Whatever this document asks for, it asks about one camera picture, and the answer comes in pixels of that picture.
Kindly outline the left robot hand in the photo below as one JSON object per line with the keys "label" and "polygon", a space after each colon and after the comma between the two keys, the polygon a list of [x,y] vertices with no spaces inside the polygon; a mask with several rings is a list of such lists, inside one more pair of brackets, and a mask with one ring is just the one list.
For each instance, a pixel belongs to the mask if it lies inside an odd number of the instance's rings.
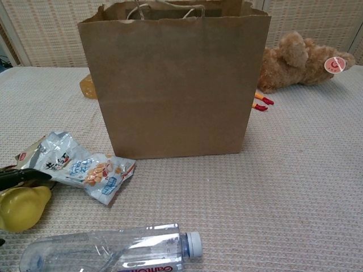
{"label": "left robot hand", "polygon": [[36,169],[2,169],[1,170],[1,191],[16,186],[22,186],[25,182],[31,180],[51,180],[51,175]]}

